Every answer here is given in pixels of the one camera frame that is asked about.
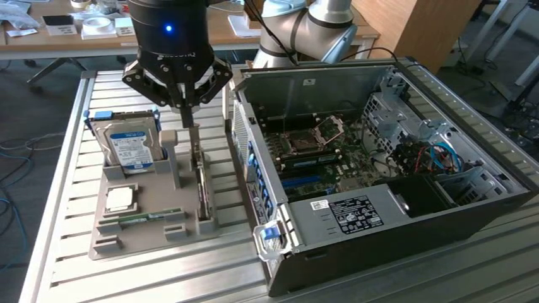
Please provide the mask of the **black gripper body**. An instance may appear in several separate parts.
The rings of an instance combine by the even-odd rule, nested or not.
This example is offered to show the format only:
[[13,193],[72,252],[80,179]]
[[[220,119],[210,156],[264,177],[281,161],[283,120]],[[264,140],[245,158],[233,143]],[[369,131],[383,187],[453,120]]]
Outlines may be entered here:
[[138,63],[164,83],[197,81],[213,63],[206,1],[128,1]]

